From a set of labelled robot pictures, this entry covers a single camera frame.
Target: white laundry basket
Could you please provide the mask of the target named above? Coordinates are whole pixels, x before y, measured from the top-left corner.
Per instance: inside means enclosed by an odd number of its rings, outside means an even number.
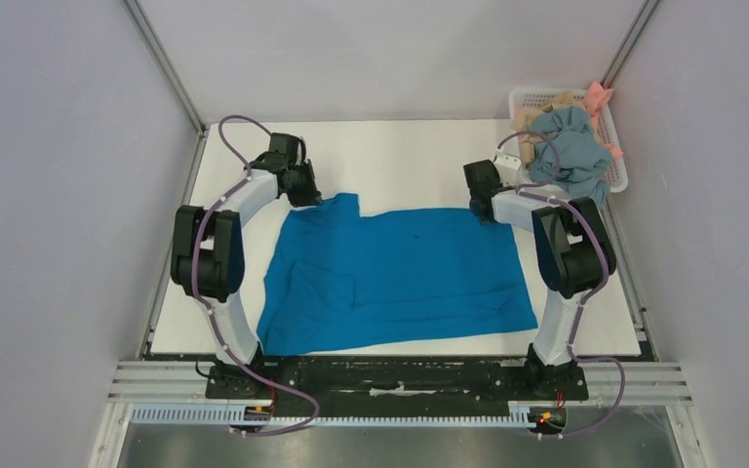
[[[584,90],[567,90],[558,88],[516,88],[509,94],[509,115],[510,120],[515,116],[516,109],[522,107],[540,107],[544,102],[555,96],[572,91],[572,97],[575,100],[582,100],[587,94]],[[599,117],[599,136],[604,143],[618,144],[618,136],[615,134],[615,127],[612,124],[612,115],[610,108],[605,104],[601,108]],[[614,161],[605,173],[604,179],[610,184],[610,192],[620,192],[627,188],[627,169],[624,167],[624,157]]]

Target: beige cloth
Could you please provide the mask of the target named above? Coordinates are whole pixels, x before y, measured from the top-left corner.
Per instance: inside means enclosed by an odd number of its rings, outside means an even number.
[[[513,117],[512,119],[512,130],[516,132],[520,132],[521,130],[529,130],[530,126],[532,125],[532,121],[535,120],[535,117],[543,113],[550,112],[553,109],[564,109],[566,107],[570,107],[571,105],[580,107],[584,109],[585,112],[587,111],[581,101],[575,100],[572,97],[572,91],[566,91],[544,102],[540,107],[523,107],[521,109],[518,109],[518,111],[515,113],[515,117]],[[602,142],[602,139],[599,136],[598,132],[595,133],[595,139],[599,143]],[[535,159],[535,144],[541,143],[542,141],[543,140],[538,136],[518,136],[518,148],[521,152],[521,161],[524,163],[525,167],[529,166],[530,163]]]

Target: white wall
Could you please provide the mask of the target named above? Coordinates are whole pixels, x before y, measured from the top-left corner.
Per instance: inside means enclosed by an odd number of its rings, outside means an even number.
[[[118,1],[0,1],[0,467],[84,466],[193,135]]]
[[[616,83],[617,197],[716,466],[749,466],[749,2],[664,2]]]
[[[641,0],[142,0],[203,120],[506,118],[586,87]]]

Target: blue cloth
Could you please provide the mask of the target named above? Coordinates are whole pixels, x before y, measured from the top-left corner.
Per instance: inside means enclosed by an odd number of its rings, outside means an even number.
[[[289,213],[265,297],[257,334],[275,356],[537,326],[508,225],[465,209],[360,217],[348,193]]]
[[[571,197],[590,197],[596,206],[603,208],[610,185],[602,176],[612,164],[612,154],[596,141],[596,130],[589,122],[590,114],[586,110],[571,105],[535,117],[530,130],[547,134],[558,147],[561,165],[554,183]],[[555,154],[547,143],[536,144],[530,178],[535,182],[549,180],[555,163]]]

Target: gray floor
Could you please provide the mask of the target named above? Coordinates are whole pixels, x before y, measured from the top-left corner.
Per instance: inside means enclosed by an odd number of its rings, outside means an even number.
[[[603,414],[570,409],[571,428]],[[620,409],[595,432],[538,442],[516,429],[309,428],[243,439],[215,426],[134,424],[120,467],[398,468],[682,466],[664,408]]]

